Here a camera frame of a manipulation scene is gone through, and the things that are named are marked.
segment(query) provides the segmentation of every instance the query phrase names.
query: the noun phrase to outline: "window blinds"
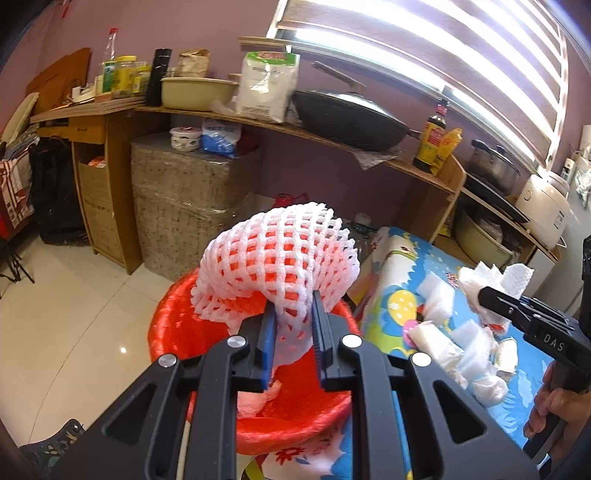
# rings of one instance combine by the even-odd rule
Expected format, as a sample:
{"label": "window blinds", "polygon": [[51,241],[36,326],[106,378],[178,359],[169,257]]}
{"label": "window blinds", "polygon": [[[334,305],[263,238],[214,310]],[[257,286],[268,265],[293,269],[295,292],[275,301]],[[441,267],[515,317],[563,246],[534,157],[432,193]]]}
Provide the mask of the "window blinds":
{"label": "window blinds", "polygon": [[566,41],[536,0],[287,0],[276,27],[447,87],[530,160],[558,147]]}

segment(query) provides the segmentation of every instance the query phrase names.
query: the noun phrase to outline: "white bag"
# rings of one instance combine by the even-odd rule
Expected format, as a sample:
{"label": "white bag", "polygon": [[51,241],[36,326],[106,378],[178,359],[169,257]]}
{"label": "white bag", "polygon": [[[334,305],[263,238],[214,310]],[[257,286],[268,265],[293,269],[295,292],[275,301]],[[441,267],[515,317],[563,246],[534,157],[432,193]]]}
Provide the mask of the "white bag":
{"label": "white bag", "polygon": [[283,123],[296,88],[300,56],[277,51],[252,51],[242,62],[236,112],[240,116]]}

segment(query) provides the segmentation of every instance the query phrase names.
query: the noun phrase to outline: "wooden cabinet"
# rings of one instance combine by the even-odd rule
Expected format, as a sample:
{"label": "wooden cabinet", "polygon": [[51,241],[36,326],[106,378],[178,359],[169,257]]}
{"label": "wooden cabinet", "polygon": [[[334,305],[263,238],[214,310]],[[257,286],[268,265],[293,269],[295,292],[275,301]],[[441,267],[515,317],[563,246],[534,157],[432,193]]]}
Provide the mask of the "wooden cabinet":
{"label": "wooden cabinet", "polygon": [[[72,142],[76,190],[90,244],[95,253],[132,273],[142,263],[142,255],[131,187],[130,142],[167,130],[168,118],[134,111],[138,100],[113,102],[94,109],[83,105],[45,112],[31,121],[60,119],[57,124],[39,128],[39,135],[56,135]],[[104,167],[88,165],[101,156],[106,160]]]}

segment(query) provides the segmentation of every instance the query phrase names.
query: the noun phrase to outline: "tripod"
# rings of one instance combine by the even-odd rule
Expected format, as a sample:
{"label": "tripod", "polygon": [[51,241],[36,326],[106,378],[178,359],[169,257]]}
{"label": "tripod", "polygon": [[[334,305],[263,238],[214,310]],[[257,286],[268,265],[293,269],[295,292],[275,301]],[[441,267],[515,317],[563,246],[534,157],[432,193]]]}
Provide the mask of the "tripod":
{"label": "tripod", "polygon": [[22,266],[22,258],[15,252],[15,250],[10,246],[8,241],[2,237],[0,237],[0,265],[6,262],[8,265],[8,269],[10,270],[10,275],[6,275],[0,273],[0,277],[4,277],[9,279],[12,283],[16,283],[17,281],[21,281],[21,272],[24,273],[32,283],[35,283],[33,277],[29,275],[25,267]]}

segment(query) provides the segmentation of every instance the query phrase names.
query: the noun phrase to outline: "white foam net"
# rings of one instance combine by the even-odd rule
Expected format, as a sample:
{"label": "white foam net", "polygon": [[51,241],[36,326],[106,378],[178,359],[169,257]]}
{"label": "white foam net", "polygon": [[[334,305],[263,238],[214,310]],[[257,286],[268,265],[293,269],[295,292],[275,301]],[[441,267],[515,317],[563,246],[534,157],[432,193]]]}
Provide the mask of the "white foam net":
{"label": "white foam net", "polygon": [[322,203],[292,205],[220,233],[203,254],[191,291],[195,313],[225,322],[234,335],[251,313],[233,308],[232,300],[258,291],[277,311],[274,365],[298,360],[311,347],[312,292],[320,290],[330,311],[359,274],[354,241],[333,214]]}

